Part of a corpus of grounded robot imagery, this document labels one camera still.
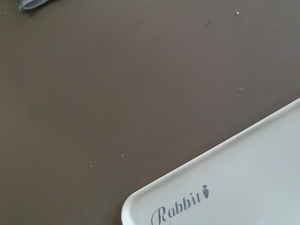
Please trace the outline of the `cream rabbit serving tray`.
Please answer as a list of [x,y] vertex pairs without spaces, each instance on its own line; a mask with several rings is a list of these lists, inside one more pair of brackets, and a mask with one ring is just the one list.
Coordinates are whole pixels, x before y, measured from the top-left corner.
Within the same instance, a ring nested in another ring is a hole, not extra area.
[[297,225],[300,102],[134,192],[124,225]]

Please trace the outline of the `grey folded cloth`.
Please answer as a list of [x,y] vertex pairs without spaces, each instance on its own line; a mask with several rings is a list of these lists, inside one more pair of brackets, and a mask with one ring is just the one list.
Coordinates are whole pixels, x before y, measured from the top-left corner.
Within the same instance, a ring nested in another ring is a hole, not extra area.
[[18,4],[18,8],[21,11],[24,10],[32,10],[34,8],[37,8],[45,3],[47,3],[49,0],[16,0]]

